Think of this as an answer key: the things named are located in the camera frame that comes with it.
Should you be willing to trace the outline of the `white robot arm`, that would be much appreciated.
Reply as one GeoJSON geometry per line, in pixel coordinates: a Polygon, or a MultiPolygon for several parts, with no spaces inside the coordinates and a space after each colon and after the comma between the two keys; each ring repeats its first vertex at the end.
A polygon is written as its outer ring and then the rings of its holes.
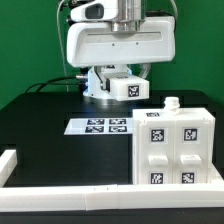
{"type": "Polygon", "coordinates": [[[177,15],[148,11],[145,0],[69,0],[69,7],[67,61],[87,70],[84,96],[147,99],[151,64],[175,56],[177,15]]]}

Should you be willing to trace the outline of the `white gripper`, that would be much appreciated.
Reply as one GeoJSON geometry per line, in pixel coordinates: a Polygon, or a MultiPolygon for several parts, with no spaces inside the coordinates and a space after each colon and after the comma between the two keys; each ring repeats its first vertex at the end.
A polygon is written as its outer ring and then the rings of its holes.
{"type": "Polygon", "coordinates": [[[142,64],[146,79],[153,62],[171,61],[175,55],[175,20],[148,17],[136,32],[112,32],[108,22],[76,23],[67,35],[67,61],[73,67],[142,64]]]}

